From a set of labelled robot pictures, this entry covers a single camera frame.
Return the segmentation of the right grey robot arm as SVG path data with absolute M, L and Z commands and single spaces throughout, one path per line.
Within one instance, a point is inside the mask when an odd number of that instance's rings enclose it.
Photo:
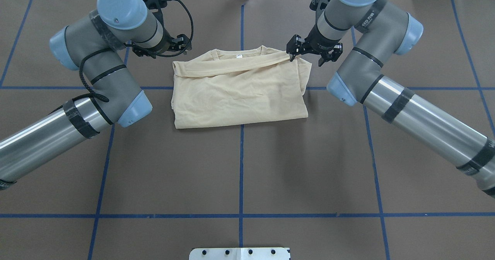
M 364 105 L 385 122 L 425 144 L 456 170 L 474 179 L 476 186 L 494 197 L 494 139 L 433 105 L 408 86 L 394 81 L 428 70 L 421 62 L 386 67 L 393 56 L 409 52 L 420 40 L 424 26 L 391 0 L 312 0 L 315 24 L 308 36 L 292 36 L 290 59 L 316 54 L 318 65 L 337 61 L 341 39 L 352 29 L 361 37 L 336 70 L 327 91 L 353 106 Z

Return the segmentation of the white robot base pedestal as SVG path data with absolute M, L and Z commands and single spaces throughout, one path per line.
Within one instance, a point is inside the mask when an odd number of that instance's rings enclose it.
M 189 260 L 290 260 L 289 248 L 196 248 L 191 250 Z

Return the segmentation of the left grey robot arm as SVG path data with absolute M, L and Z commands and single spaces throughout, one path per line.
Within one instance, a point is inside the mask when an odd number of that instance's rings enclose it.
M 191 50 L 193 18 L 181 0 L 97 0 L 87 16 L 53 35 L 49 47 L 76 71 L 81 93 L 1 141 L 1 190 L 115 123 L 152 112 L 119 52 L 173 58 Z

